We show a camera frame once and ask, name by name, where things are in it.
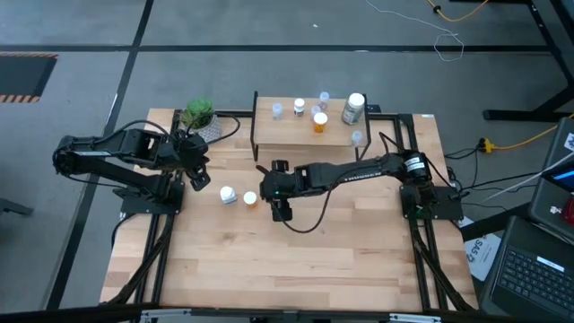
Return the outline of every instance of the wooden tabletop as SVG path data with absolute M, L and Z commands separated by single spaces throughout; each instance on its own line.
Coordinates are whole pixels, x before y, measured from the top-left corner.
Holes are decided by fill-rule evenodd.
M 328 121 L 325 132 L 318 134 L 313 129 L 311 108 L 319 104 L 319 99 L 303 98 L 305 112 L 302 117 L 296 117 L 293 107 L 296 98 L 257 98 L 255 117 L 256 144 L 307 144 L 321 146 L 351 146 L 351 135 L 355 130 L 363 134 L 359 146 L 367 144 L 367 135 L 364 114 L 355 125 L 349 126 L 343 122 L 344 104 L 346 100 L 331 99 L 327 102 L 325 114 Z M 280 121 L 273 120 L 272 107 L 275 103 L 283 106 L 283 115 Z
M 148 119 L 170 127 L 172 109 L 151 109 Z M 419 148 L 446 176 L 433 116 L 413 116 Z M 249 142 L 250 118 L 239 132 L 210 145 L 212 182 L 201 192 L 187 185 L 177 215 L 161 291 L 161 305 L 175 307 L 420 311 L 421 301 L 407 222 L 390 177 L 347 183 L 332 194 L 325 220 L 310 234 L 289 231 L 272 221 L 269 205 L 253 209 L 240 200 L 223 205 L 219 191 L 235 188 L 258 194 L 263 175 L 255 169 Z M 233 129 L 222 118 L 223 133 Z M 372 121 L 373 138 L 382 131 L 394 138 L 391 122 Z M 408 138 L 405 129 L 404 137 Z M 384 153 L 373 140 L 365 158 Z M 352 162 L 351 147 L 269 146 L 259 164 L 289 160 L 291 169 L 309 162 Z M 433 175 L 436 185 L 442 185 Z M 307 229 L 317 220 L 324 196 L 292 199 L 291 225 Z M 137 215 L 118 230 L 101 300 L 115 296 L 142 260 L 150 215 Z M 477 306 L 463 240 L 450 222 L 435 221 L 441 267 L 471 305 Z M 430 300 L 438 307 L 431 271 L 426 268 Z M 150 300 L 153 268 L 144 299 Z

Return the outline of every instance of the white label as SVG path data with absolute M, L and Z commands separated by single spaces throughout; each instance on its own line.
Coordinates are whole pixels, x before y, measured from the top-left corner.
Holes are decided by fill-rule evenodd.
M 111 156 L 108 152 L 74 152 L 78 156 L 91 156 L 91 157 L 98 157 L 98 156 Z
M 568 138 L 566 138 L 566 143 L 564 143 L 564 147 L 574 152 L 574 134 L 568 134 Z
M 418 170 L 419 168 L 424 168 L 424 163 L 422 162 L 417 162 L 413 165 L 407 166 L 406 167 L 406 171 L 411 171 L 411 170 Z
M 546 260 L 546 259 L 544 259 L 544 258 L 542 258 L 542 257 L 536 257 L 536 260 L 540 261 L 541 263 L 543 263 L 543 264 L 545 264 L 545 265 L 547 265 L 547 266 L 550 266 L 550 267 L 552 267 L 552 268 L 554 268 L 554 269 L 560 271 L 561 273 L 564 272 L 564 267 L 563 267 L 563 266 L 558 266 L 558 265 L 554 264 L 554 263 L 553 263 L 552 261 L 550 261 L 550 260 Z
M 458 222 L 461 228 L 474 221 L 465 217 Z M 482 238 L 465 242 L 466 260 L 470 267 L 470 273 L 480 281 L 484 281 L 489 271 L 491 271 L 496 251 L 499 249 L 500 238 L 489 233 Z
M 421 160 L 419 159 L 419 157 L 411 158 L 410 160 L 405 161 L 404 164 L 405 164 L 406 166 L 411 166 L 412 164 L 414 164 L 414 163 L 416 163 L 416 162 L 421 162 Z

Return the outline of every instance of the green plant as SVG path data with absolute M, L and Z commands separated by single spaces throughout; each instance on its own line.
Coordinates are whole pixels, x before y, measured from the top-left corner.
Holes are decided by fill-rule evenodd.
M 180 116 L 180 120 L 186 127 L 200 129 L 212 122 L 213 104 L 211 100 L 192 100 L 187 104 Z

